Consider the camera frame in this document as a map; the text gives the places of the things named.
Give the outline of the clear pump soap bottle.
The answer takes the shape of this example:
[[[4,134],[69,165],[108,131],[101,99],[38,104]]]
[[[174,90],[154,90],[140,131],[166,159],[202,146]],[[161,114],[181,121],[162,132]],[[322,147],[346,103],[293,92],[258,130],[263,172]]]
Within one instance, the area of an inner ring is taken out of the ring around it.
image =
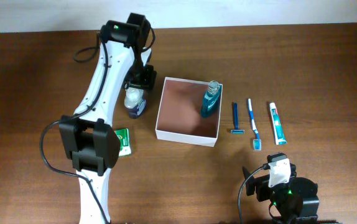
[[[140,117],[145,111],[146,104],[147,101],[144,90],[132,87],[126,89],[124,105],[130,118],[136,119]]]

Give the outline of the blue white toothbrush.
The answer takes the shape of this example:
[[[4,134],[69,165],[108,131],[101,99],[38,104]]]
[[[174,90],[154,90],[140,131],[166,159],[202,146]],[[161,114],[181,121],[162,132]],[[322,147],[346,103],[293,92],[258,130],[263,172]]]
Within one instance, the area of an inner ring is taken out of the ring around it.
[[[251,122],[251,128],[255,134],[255,138],[253,139],[253,148],[255,151],[260,151],[262,149],[262,143],[261,143],[261,138],[260,138],[259,132],[256,127],[254,113],[253,113],[253,107],[252,107],[250,98],[248,98],[248,112],[249,112],[249,117],[250,117],[250,122]]]

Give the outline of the blue disposable razor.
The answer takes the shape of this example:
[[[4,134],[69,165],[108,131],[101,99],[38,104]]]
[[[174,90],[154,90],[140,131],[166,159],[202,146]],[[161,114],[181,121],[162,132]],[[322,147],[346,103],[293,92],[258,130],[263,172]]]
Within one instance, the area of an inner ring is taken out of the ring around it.
[[[231,134],[244,134],[244,130],[239,128],[237,103],[233,103],[233,123],[234,123],[234,129],[231,130]]]

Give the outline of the white teal toothpaste tube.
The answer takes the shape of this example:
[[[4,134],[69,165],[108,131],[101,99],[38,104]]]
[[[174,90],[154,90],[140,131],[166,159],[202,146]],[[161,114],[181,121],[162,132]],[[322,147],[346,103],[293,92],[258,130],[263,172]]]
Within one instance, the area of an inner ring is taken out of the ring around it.
[[[281,124],[281,119],[279,117],[277,107],[275,103],[269,103],[269,110],[272,118],[272,127],[274,131],[274,140],[276,145],[287,144],[287,140],[284,135],[284,131]]]

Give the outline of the green soap bar package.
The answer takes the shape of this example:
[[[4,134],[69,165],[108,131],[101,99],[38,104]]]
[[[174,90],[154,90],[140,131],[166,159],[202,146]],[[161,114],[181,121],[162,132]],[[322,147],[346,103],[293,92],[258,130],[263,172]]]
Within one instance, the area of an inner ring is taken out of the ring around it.
[[[120,140],[120,150],[119,157],[129,156],[132,154],[131,143],[130,143],[130,133],[128,128],[117,129],[114,131]]]

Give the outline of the blue mouthwash bottle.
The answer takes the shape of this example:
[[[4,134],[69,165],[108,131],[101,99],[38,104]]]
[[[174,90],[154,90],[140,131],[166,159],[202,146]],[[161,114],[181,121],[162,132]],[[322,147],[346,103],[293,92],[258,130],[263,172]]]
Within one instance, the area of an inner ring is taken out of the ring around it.
[[[221,84],[215,80],[211,81],[202,101],[201,116],[203,118],[207,118],[215,112],[220,95]]]

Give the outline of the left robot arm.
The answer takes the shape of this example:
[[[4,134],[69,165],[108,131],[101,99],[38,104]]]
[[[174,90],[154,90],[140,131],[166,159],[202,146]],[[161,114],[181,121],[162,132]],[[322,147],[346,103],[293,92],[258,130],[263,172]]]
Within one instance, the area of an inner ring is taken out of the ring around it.
[[[108,21],[98,34],[99,59],[88,90],[72,117],[58,125],[65,154],[80,183],[80,223],[110,223],[108,187],[121,148],[113,114],[122,89],[151,90],[157,76],[149,65],[154,35],[144,15]]]

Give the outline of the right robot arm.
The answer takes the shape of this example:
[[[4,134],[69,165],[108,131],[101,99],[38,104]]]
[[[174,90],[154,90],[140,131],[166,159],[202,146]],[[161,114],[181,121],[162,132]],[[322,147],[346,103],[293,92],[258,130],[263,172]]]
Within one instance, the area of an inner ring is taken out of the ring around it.
[[[296,166],[286,154],[278,152],[267,156],[267,162],[250,172],[243,167],[244,181],[238,192],[238,213],[243,221],[241,194],[256,195],[258,202],[270,201],[279,216],[271,215],[274,223],[317,223],[319,198],[318,184],[297,177]]]

